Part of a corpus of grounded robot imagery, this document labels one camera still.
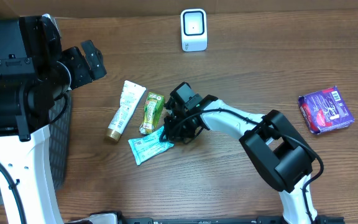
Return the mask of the teal snack packet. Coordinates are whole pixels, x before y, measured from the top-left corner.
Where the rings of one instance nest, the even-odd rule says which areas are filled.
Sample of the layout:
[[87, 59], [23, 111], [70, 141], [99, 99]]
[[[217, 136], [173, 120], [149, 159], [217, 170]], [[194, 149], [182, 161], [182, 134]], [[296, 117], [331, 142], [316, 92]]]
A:
[[164, 127], [143, 138], [129, 139], [128, 143], [134, 155], [135, 163], [139, 166], [148, 159], [163, 153], [174, 146], [168, 141], [160, 141], [160, 136], [163, 134]]

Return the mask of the green yellow snack pouch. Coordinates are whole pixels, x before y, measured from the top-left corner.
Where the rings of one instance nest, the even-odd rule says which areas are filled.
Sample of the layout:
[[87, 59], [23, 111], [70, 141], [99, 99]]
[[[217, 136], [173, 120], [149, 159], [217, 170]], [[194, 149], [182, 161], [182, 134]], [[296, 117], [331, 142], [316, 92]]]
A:
[[151, 134], [155, 131], [160, 116], [162, 114], [165, 98], [163, 95], [149, 92], [144, 105], [144, 118], [139, 127], [139, 131], [143, 135]]

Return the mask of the white tube with gold cap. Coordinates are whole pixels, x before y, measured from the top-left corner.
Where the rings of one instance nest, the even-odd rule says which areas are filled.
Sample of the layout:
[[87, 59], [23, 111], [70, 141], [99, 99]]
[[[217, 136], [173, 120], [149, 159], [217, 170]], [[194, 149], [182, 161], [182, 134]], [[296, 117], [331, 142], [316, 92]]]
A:
[[119, 109], [108, 125], [106, 137], [108, 140], [118, 142], [129, 120], [134, 114], [146, 87], [126, 80], [122, 88]]

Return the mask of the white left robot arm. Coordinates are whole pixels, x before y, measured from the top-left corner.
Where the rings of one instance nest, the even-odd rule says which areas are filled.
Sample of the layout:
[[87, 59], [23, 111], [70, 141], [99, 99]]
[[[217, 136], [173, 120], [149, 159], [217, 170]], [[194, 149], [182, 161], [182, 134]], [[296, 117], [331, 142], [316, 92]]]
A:
[[61, 223], [49, 116], [68, 92], [106, 75], [90, 40], [63, 49], [49, 15], [0, 19], [0, 190], [9, 223]]

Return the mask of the purple snack packet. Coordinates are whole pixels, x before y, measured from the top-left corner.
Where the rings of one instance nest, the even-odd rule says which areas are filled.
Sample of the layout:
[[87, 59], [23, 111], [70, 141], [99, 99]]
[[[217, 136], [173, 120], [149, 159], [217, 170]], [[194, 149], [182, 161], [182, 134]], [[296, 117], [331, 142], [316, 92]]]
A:
[[312, 134], [346, 128], [355, 121], [337, 86], [299, 96], [298, 106]]

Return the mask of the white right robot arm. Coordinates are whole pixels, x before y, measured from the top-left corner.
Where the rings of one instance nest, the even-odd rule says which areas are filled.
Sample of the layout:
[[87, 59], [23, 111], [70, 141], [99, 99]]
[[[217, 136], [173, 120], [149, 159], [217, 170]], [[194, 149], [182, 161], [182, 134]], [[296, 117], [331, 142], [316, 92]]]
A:
[[261, 178], [279, 193], [287, 223], [318, 223], [310, 183], [324, 170], [322, 159], [279, 111], [248, 113], [213, 95], [178, 85], [164, 104], [162, 142], [189, 144], [203, 130], [218, 131], [239, 141]]

